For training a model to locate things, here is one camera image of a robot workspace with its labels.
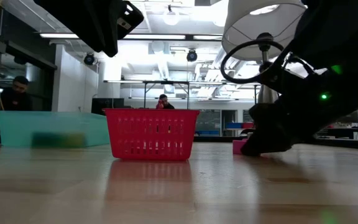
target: pink object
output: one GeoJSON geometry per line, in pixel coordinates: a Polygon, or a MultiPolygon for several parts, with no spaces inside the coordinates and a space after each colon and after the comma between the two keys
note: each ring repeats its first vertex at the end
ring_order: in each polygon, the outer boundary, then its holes
{"type": "Polygon", "coordinates": [[[190,157],[197,110],[107,109],[112,155],[184,161],[190,157]]]}
{"type": "Polygon", "coordinates": [[[241,148],[243,147],[243,145],[247,142],[248,139],[243,139],[243,140],[234,140],[233,141],[233,154],[238,154],[241,155],[241,148]]]}

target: white lamp shade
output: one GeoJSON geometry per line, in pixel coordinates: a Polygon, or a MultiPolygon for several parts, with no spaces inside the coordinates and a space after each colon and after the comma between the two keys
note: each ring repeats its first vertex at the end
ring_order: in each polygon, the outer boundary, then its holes
{"type": "MultiPolygon", "coordinates": [[[[274,41],[286,47],[293,39],[296,25],[305,9],[300,0],[229,0],[222,38],[223,49],[228,53],[244,42],[255,40],[264,32],[270,33],[274,41]],[[267,13],[256,11],[272,5],[278,7],[267,13]]],[[[278,54],[278,49],[270,48],[270,58],[278,54]]],[[[233,57],[239,60],[261,60],[262,54],[258,45],[253,45],[237,51],[233,57]]]]}

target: blue object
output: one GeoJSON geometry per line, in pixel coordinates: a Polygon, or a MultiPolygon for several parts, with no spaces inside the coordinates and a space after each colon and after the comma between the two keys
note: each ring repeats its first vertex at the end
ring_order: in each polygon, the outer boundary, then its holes
{"type": "Polygon", "coordinates": [[[1,143],[8,147],[89,147],[109,144],[105,116],[79,112],[0,111],[1,143]]]}
{"type": "Polygon", "coordinates": [[[242,128],[242,123],[226,123],[226,129],[227,128],[242,128]]]}

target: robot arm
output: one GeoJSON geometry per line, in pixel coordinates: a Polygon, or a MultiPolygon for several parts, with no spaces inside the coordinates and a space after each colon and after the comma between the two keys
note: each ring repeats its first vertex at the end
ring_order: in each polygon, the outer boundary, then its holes
{"type": "MultiPolygon", "coordinates": [[[[266,62],[268,69],[248,80],[233,79],[222,71],[231,82],[259,82],[281,93],[274,103],[251,108],[250,115],[257,127],[242,149],[245,155],[286,151],[358,109],[358,0],[302,2],[309,7],[299,21],[294,39],[274,63],[266,62]],[[318,75],[306,68],[309,75],[300,78],[285,69],[288,58],[302,62],[304,67],[311,65],[327,71],[318,75]]],[[[235,51],[254,44],[259,44],[261,50],[263,45],[281,48],[272,39],[253,40],[229,52],[223,64],[235,51]]]]}

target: man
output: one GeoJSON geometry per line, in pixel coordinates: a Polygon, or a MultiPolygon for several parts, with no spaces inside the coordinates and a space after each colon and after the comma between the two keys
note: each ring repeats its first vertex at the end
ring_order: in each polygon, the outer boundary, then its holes
{"type": "Polygon", "coordinates": [[[156,107],[157,109],[175,109],[170,103],[168,103],[168,97],[165,94],[161,94],[158,105],[156,107]]]}
{"type": "Polygon", "coordinates": [[[29,85],[28,79],[18,76],[13,79],[12,88],[6,88],[1,93],[1,101],[6,111],[31,111],[32,102],[26,93],[29,85]]]}

